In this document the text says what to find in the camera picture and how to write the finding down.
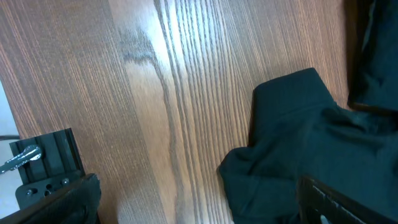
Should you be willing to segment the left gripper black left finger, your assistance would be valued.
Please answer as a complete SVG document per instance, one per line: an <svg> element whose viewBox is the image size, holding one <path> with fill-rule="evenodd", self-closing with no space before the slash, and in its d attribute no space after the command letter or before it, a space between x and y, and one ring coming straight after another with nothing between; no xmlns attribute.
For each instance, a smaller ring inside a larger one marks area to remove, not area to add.
<svg viewBox="0 0 398 224"><path fill-rule="evenodd" d="M88 174L44 197L38 203L1 219L4 224L23 223L99 223L100 180Z"/></svg>

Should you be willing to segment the black t-shirt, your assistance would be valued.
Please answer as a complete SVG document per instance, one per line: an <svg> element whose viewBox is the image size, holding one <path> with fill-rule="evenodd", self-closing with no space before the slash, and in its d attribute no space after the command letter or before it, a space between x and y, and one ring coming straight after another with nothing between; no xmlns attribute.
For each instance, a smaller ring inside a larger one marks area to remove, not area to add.
<svg viewBox="0 0 398 224"><path fill-rule="evenodd" d="M397 116L340 108L317 71L253 92L249 146L219 172L235 223L298 223L297 181L308 175L397 219Z"/></svg>

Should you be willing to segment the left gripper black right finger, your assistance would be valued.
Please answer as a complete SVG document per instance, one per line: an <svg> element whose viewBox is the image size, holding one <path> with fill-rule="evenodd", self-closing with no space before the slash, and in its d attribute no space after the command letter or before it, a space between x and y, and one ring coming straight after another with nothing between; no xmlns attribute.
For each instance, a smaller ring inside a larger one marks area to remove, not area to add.
<svg viewBox="0 0 398 224"><path fill-rule="evenodd" d="M308 176L297 181L296 196L302 223L395 223Z"/></svg>

